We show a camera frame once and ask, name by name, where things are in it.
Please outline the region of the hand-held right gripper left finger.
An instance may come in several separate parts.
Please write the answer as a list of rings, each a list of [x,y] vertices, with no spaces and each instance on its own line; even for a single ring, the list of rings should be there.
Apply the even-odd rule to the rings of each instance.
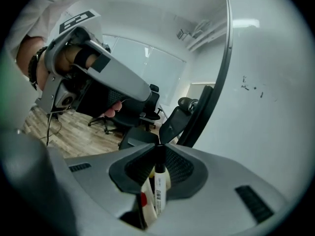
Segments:
[[[157,236],[147,226],[142,186],[152,168],[153,144],[66,159],[80,236]]]

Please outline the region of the person's left hand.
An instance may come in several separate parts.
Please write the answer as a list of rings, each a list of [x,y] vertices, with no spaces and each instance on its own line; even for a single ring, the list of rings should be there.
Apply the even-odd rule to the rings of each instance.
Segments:
[[[88,69],[98,58],[98,54],[88,47],[77,45],[65,46],[56,57],[56,70],[59,73],[68,73],[72,66],[78,65],[83,69]]]

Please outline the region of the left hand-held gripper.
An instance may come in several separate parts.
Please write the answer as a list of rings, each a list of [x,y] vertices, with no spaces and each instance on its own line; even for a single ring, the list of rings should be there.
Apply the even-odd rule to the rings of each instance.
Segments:
[[[103,43],[96,11],[81,12],[61,23],[58,30],[44,58],[49,76],[38,105],[45,112],[73,109],[99,117],[128,97],[140,102],[150,98],[149,85],[113,57],[109,46]],[[77,54],[69,72],[59,71],[57,56],[69,46],[78,46],[82,52]]]

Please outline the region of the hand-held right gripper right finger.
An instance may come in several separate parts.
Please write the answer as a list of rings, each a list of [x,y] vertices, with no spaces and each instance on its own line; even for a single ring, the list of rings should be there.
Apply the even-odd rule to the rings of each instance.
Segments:
[[[285,218],[287,201],[240,163],[168,145],[190,176],[172,184],[165,210],[150,227],[156,236],[265,236]]]

